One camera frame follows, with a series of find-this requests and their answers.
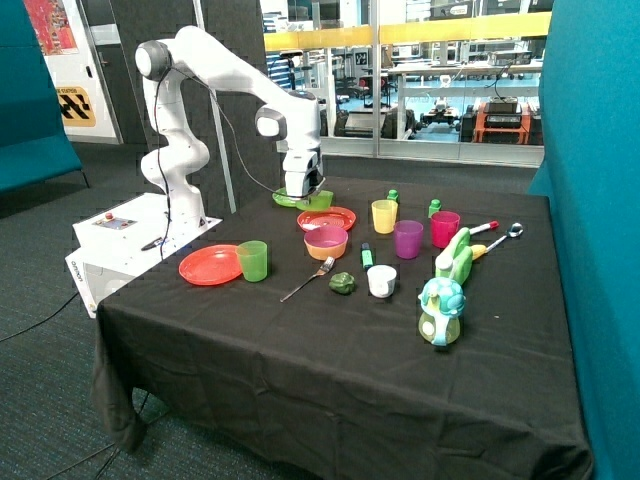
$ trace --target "fork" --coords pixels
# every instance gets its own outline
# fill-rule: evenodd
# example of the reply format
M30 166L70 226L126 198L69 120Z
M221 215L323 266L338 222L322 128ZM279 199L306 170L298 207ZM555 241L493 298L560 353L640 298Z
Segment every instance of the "fork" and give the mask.
M298 290L300 290L302 287L304 287L307 283L309 283L314 278L321 277L322 275L326 275L327 273L329 273L329 271L333 268L333 264L335 263L335 261L336 261L335 258L327 257L324 263L320 265L320 268L316 273L314 273L309 278L307 278L307 280L302 285L297 286L288 295L286 295L285 297L282 297L280 301L284 302L285 300L288 300L294 293L296 293Z

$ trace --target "orange bowl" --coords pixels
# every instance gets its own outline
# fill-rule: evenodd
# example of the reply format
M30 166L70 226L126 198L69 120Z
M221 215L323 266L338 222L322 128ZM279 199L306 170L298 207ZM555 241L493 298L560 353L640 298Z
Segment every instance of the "orange bowl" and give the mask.
M326 260L327 257L340 258L347 249L349 234L341 227L325 225L314 228L304 234L304 244L307 251L316 260Z

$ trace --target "teal chair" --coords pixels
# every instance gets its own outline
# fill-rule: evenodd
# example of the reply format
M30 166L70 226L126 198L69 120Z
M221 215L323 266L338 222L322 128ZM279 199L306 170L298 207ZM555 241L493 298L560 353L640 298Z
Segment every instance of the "teal chair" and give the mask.
M547 195L595 478L640 478L637 2L555 2L541 81Z
M64 133L56 91L23 1L2 0L0 18L3 192L81 171L82 164Z

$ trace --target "glass wall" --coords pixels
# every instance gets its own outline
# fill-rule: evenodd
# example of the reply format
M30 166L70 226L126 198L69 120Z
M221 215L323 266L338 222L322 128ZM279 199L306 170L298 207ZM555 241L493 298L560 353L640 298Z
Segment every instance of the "glass wall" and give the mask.
M262 0L270 74L322 99L326 153L537 166L552 3Z

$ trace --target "white control box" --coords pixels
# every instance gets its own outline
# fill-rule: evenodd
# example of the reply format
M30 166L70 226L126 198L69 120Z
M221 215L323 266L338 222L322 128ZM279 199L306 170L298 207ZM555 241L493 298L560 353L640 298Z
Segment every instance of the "white control box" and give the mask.
M104 298L221 221L209 217L199 225L172 221L161 246L167 232L167 199L145 193L74 224L80 248L65 260L89 316L95 318Z

